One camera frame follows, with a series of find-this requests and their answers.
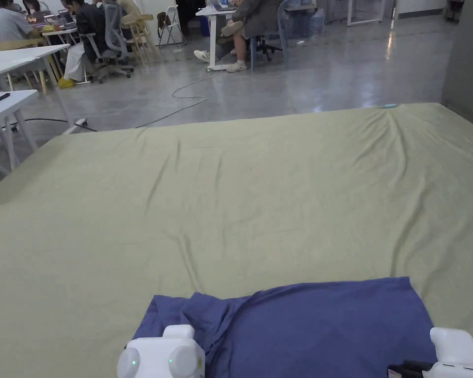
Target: mesh chair back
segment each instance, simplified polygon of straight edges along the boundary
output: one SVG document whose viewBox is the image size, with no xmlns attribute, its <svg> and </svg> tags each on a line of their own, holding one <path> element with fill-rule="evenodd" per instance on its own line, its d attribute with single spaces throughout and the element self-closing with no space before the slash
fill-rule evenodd
<svg viewBox="0 0 473 378">
<path fill-rule="evenodd" d="M 103 8 L 105 11 L 105 42 L 111 50 L 121 53 L 119 59 L 124 59 L 128 52 L 126 41 L 121 33 L 123 9 L 118 3 L 110 3 L 108 0 L 104 3 Z"/>
</svg>

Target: yellow shoe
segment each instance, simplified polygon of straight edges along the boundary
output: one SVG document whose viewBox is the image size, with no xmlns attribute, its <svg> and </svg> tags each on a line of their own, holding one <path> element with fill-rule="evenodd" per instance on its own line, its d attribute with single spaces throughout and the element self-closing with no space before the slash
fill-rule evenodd
<svg viewBox="0 0 473 378">
<path fill-rule="evenodd" d="M 60 86 L 60 88 L 70 88 L 70 87 L 73 87 L 75 85 L 75 83 L 73 82 L 72 79 L 68 79 L 68 80 L 65 80 L 64 77 L 62 77 L 60 79 L 60 81 L 58 82 L 58 85 Z"/>
</svg>

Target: white sneaker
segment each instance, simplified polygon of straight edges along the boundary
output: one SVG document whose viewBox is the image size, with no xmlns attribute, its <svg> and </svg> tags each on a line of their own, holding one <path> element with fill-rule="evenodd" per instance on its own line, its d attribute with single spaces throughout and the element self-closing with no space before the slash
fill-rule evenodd
<svg viewBox="0 0 473 378">
<path fill-rule="evenodd" d="M 233 63 L 232 65 L 229 65 L 226 67 L 226 70 L 228 72 L 238 72 L 238 71 L 245 71 L 247 69 L 247 66 L 245 64 L 238 64 L 238 63 Z"/>
<path fill-rule="evenodd" d="M 195 57 L 200 61 L 210 63 L 210 52 L 207 50 L 194 50 Z"/>
</svg>

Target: black jacket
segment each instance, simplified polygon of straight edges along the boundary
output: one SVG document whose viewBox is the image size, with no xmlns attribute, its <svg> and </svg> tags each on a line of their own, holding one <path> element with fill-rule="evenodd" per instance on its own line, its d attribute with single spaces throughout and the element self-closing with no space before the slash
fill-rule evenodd
<svg viewBox="0 0 473 378">
<path fill-rule="evenodd" d="M 84 3 L 77 11 L 75 21 L 77 22 L 77 32 L 79 34 L 96 34 L 93 39 L 100 53 L 108 50 L 105 42 L 105 14 L 103 10 L 98 9 L 95 5 Z M 96 60 L 96 53 L 91 46 L 91 42 L 87 38 L 83 38 L 83 41 L 86 56 L 93 63 Z"/>
</svg>

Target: gray shirt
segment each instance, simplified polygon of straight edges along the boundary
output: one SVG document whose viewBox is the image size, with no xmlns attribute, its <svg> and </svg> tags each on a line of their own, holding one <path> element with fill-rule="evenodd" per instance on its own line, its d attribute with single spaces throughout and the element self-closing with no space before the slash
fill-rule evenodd
<svg viewBox="0 0 473 378">
<path fill-rule="evenodd" d="M 0 42 L 21 41 L 33 30 L 20 13 L 0 8 Z"/>
</svg>

